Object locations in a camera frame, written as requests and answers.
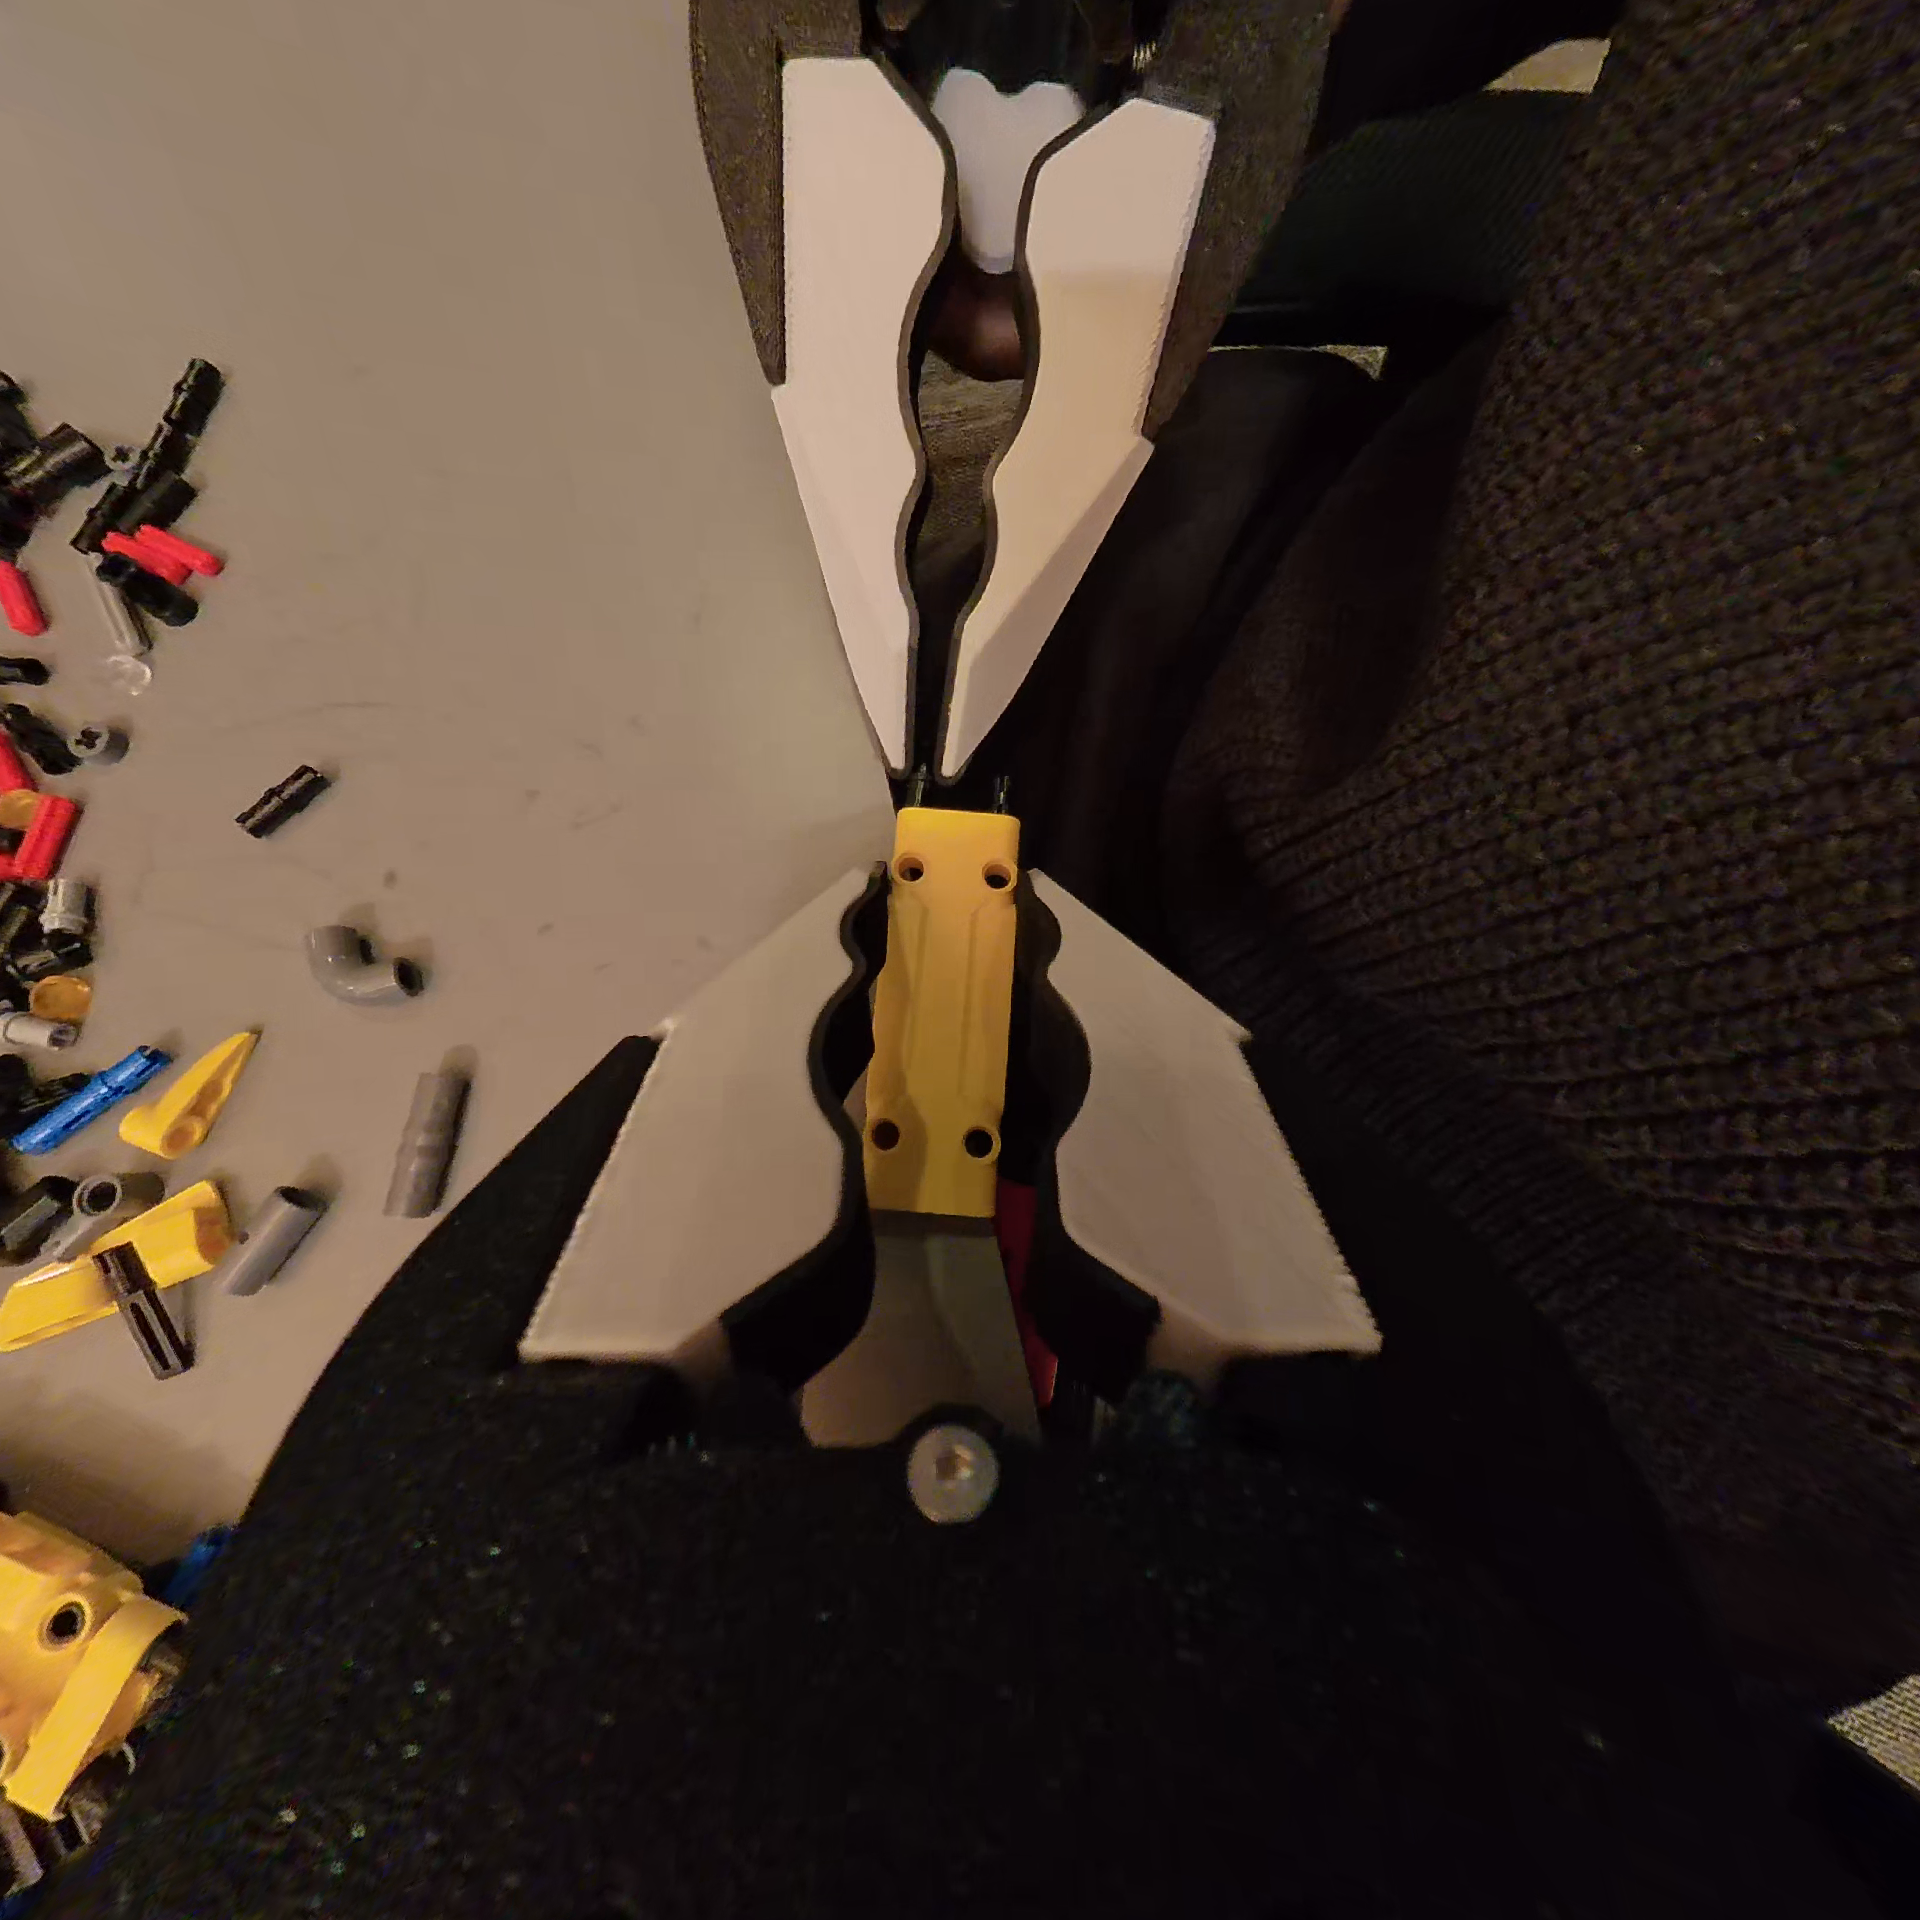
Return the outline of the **yellow panel brick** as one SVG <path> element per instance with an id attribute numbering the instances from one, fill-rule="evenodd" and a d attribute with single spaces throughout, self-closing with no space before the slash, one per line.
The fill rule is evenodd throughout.
<path id="1" fill-rule="evenodd" d="M 988 1221 L 1015 966 L 1018 820 L 898 811 L 861 1117 L 875 1210 Z"/>

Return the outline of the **yellow fin piece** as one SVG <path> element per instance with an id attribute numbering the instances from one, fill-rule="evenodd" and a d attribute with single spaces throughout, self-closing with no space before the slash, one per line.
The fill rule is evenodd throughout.
<path id="1" fill-rule="evenodd" d="M 258 1032 L 245 1028 L 220 1043 L 201 1049 L 174 1080 L 147 1103 L 127 1103 L 117 1137 L 145 1156 L 178 1159 L 201 1145 L 219 1113 L 227 1110 L 242 1075 L 249 1069 Z"/>

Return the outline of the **person's dark trousers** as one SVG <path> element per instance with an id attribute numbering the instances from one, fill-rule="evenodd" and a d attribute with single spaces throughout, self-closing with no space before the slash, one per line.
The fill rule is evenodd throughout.
<path id="1" fill-rule="evenodd" d="M 1167 955 L 1170 792 L 1233 643 L 1276 692 L 1284 784 L 1348 776 L 1408 703 L 1502 323 L 1389 349 L 1217 348 L 1167 421 L 1006 721 L 1020 851 Z"/>

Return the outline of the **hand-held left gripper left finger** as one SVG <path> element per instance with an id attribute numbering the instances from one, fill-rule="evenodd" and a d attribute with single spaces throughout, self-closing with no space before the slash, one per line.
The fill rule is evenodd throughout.
<path id="1" fill-rule="evenodd" d="M 826 1028 L 867 1003 L 845 869 L 651 1028 L 651 1062 L 520 1337 L 526 1363 L 811 1383 L 875 1295 L 875 1236 Z"/>

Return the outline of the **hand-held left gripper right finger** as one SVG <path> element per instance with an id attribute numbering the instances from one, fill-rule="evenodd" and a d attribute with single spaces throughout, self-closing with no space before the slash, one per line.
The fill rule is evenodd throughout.
<path id="1" fill-rule="evenodd" d="M 1136 1358 L 1211 1387 L 1233 1358 L 1380 1354 L 1380 1323 L 1269 1098 L 1251 1032 L 1031 869 L 1057 925 L 1043 987 L 1087 1043 L 1056 1145 L 1057 1226 L 1151 1317 Z"/>

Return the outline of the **person's right hand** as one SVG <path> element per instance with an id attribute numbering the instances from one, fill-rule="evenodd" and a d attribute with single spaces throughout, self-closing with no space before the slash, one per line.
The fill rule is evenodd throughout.
<path id="1" fill-rule="evenodd" d="M 919 302 L 915 338 L 946 370 L 1006 385 L 1025 375 L 1018 272 L 986 272 L 965 250 L 946 253 Z"/>

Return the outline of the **short grey tube connector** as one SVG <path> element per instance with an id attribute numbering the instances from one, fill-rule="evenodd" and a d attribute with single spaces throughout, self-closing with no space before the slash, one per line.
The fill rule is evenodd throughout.
<path id="1" fill-rule="evenodd" d="M 249 1299 L 264 1287 L 273 1287 L 273 1278 L 302 1255 L 302 1243 L 311 1239 L 311 1232 L 324 1221 L 326 1210 L 326 1193 L 324 1188 L 295 1188 L 295 1183 L 279 1183 L 255 1214 L 245 1221 L 245 1232 L 236 1236 L 236 1243 L 220 1260 L 220 1289 L 229 1299 Z"/>

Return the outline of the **grey elbow piece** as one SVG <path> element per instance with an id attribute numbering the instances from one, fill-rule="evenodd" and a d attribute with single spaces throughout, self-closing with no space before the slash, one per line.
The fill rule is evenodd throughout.
<path id="1" fill-rule="evenodd" d="M 306 931 L 306 966 L 326 998 L 358 1010 L 407 1003 L 427 988 L 421 961 L 375 950 L 358 925 Z"/>

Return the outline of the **yellow brick assembly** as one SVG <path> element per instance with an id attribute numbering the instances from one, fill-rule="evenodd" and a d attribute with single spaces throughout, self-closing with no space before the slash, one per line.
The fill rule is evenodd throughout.
<path id="1" fill-rule="evenodd" d="M 178 1677 L 185 1612 L 83 1536 L 0 1519 L 0 1787 L 57 1823 Z"/>

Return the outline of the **pile of mixed toy bricks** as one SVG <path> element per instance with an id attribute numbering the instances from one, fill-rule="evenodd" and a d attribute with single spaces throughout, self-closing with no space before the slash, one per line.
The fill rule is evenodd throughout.
<path id="1" fill-rule="evenodd" d="M 117 1062 L 107 1062 L 107 1069 L 99 1069 L 99 1075 L 87 1075 L 78 1087 L 68 1087 L 57 1103 L 48 1103 L 40 1113 L 33 1113 L 13 1137 L 9 1137 L 9 1145 L 16 1152 L 16 1156 L 28 1156 L 28 1159 L 48 1159 L 48 1156 L 57 1156 L 63 1144 L 73 1144 L 73 1137 L 83 1137 L 83 1134 L 94 1134 L 94 1129 L 100 1129 L 100 1122 L 109 1122 L 109 1134 L 117 1134 L 117 1122 L 119 1122 L 119 1113 L 127 1110 L 127 1103 L 147 1103 L 153 1098 L 163 1098 L 171 1080 L 174 1080 L 174 1075 L 178 1069 L 191 1069 L 191 1062 L 174 1062 L 168 1049 L 155 1049 L 155 1043 L 133 1043 L 127 1056 L 119 1056 Z M 28 1278 L 33 1269 L 40 1269 L 40 1261 L 57 1261 L 57 1260 L 73 1260 L 73 1255 L 83 1255 L 87 1243 L 99 1243 L 99 1236 L 107 1236 L 109 1226 L 119 1226 L 125 1214 L 139 1214 L 139 1210 L 147 1210 L 147 1208 L 155 1208 L 163 1199 L 171 1199 L 171 1193 L 178 1193 L 178 1188 L 191 1188 L 191 1183 L 171 1183 L 168 1181 L 168 1168 L 171 1167 L 185 1167 L 191 1156 L 178 1156 L 178 1159 L 155 1159 L 155 1156 L 145 1156 L 145 1152 L 133 1152 L 127 1145 L 127 1156 L 133 1156 L 133 1167 L 127 1168 L 107 1168 L 107 1176 L 94 1176 L 94 1181 L 68 1181 L 68 1183 L 37 1183 L 33 1188 L 33 1199 L 48 1199 L 49 1204 L 49 1221 L 48 1226 L 33 1226 L 28 1232 L 28 1255 L 23 1255 L 23 1270 L 16 1278 Z M 107 1287 L 109 1287 L 109 1295 L 117 1295 L 117 1317 L 107 1317 L 107 1323 L 119 1323 L 119 1331 L 133 1339 L 133 1350 L 139 1350 L 139 1358 L 145 1358 L 145 1367 L 155 1376 L 155 1383 L 171 1383 L 171 1376 L 185 1376 L 191 1367 L 196 1367 L 196 1339 L 191 1339 L 191 1327 L 185 1327 L 185 1317 L 171 1308 L 171 1295 L 178 1289 L 178 1287 L 191 1287 L 191 1280 L 178 1280 L 178 1287 L 171 1287 L 171 1289 L 153 1289 L 153 1280 L 147 1280 L 147 1270 L 145 1270 L 145 1261 L 139 1261 L 139 1255 L 133 1249 L 107 1249 L 100 1255 L 100 1278 L 107 1278 Z"/>

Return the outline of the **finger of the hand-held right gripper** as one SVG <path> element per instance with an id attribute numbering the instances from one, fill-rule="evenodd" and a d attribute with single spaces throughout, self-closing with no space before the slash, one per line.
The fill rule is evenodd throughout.
<path id="1" fill-rule="evenodd" d="M 1151 458 L 1148 398 L 1185 278 L 1211 113 L 1121 103 L 1057 135 L 1018 215 L 1034 323 L 1015 440 L 986 474 L 988 556 L 954 634 L 941 776 L 986 744 Z"/>
<path id="2" fill-rule="evenodd" d="M 912 338 L 954 238 L 954 158 L 883 58 L 780 65 L 780 381 L 773 411 L 853 685 L 907 774 L 924 494 Z"/>

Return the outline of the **black office chair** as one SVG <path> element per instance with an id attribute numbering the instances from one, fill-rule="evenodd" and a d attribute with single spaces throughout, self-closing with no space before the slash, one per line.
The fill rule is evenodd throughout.
<path id="1" fill-rule="evenodd" d="M 1491 90 L 1358 124 L 1298 176 L 1219 348 L 1385 356 L 1502 313 L 1532 141 L 1532 110 Z"/>

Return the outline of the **yellow wing piece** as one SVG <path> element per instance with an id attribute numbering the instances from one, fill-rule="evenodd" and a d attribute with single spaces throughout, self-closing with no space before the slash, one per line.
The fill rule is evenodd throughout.
<path id="1" fill-rule="evenodd" d="M 171 1289 L 214 1270 L 236 1243 L 227 1199 L 198 1181 L 155 1208 L 125 1214 L 73 1260 L 57 1260 L 16 1278 L 0 1299 L 0 1350 L 28 1350 L 49 1337 L 117 1317 L 117 1295 L 100 1278 L 107 1249 L 133 1249 L 153 1289 Z"/>

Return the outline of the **long grey tube connector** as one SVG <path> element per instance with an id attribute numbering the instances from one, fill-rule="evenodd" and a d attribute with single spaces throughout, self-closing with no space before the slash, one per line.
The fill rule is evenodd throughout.
<path id="1" fill-rule="evenodd" d="M 446 1208 L 449 1167 L 469 1122 L 469 1093 L 469 1069 L 432 1069 L 414 1076 L 397 1134 L 383 1214 L 436 1214 Z"/>

